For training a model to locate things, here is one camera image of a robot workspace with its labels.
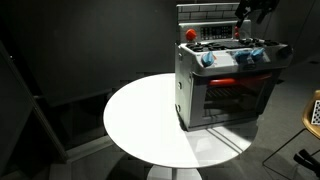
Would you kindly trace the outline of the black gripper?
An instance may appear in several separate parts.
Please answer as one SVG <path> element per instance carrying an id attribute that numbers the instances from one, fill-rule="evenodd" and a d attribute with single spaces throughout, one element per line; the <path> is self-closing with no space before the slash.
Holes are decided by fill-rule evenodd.
<path id="1" fill-rule="evenodd" d="M 235 11 L 236 17 L 239 19 L 236 23 L 237 28 L 241 28 L 245 18 L 252 12 L 260 10 L 256 23 L 261 24 L 265 16 L 274 11 L 280 0 L 240 0 L 238 8 Z"/>

